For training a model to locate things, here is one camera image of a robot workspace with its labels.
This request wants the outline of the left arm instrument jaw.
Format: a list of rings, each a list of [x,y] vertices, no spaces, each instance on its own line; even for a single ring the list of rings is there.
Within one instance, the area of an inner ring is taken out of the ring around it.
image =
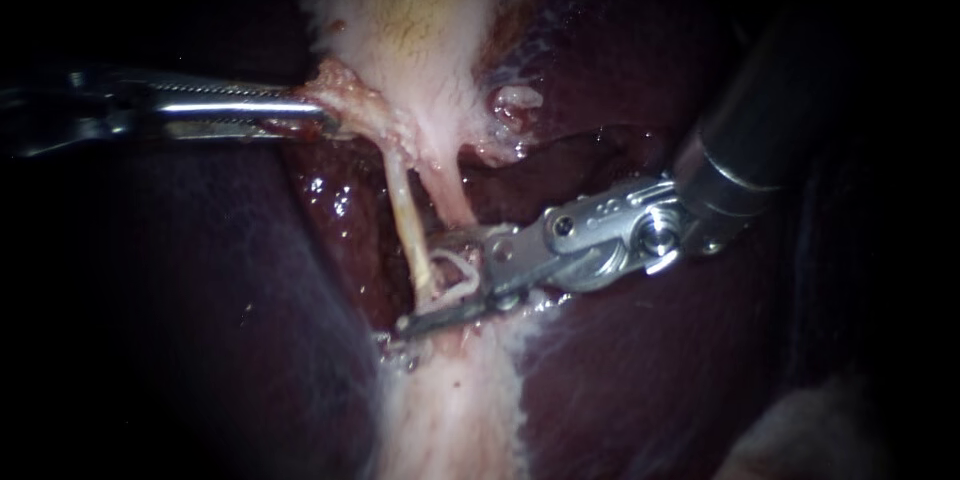
[[[175,72],[146,71],[152,108],[176,119],[327,120],[322,106],[289,86],[230,81]]]
[[[332,138],[339,123],[321,119],[177,120],[167,122],[160,133],[177,141],[281,141],[315,142]]]

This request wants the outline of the right arm instrument jaw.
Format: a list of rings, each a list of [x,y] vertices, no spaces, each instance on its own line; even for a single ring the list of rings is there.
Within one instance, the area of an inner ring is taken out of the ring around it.
[[[520,303],[520,293],[475,296],[465,299],[460,304],[434,312],[401,316],[395,323],[395,333],[400,339],[416,339],[437,331],[462,327],[491,316],[506,314]]]
[[[493,225],[474,225],[439,231],[428,236],[427,254],[434,257],[435,253],[446,251],[454,254],[481,255],[488,250],[490,238],[496,233],[497,227]]]

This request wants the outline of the left arm instrument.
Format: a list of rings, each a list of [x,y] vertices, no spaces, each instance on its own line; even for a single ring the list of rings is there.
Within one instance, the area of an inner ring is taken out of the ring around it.
[[[131,139],[153,115],[154,91],[97,68],[44,69],[1,80],[1,153],[27,158],[88,142]]]

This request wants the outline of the right arm instrument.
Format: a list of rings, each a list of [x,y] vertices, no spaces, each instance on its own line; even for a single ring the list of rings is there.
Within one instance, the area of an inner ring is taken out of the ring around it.
[[[548,208],[483,243],[482,298],[511,309],[536,288],[601,290],[633,273],[654,275],[685,257],[720,252],[781,190],[753,164],[696,131],[658,177],[624,180]]]

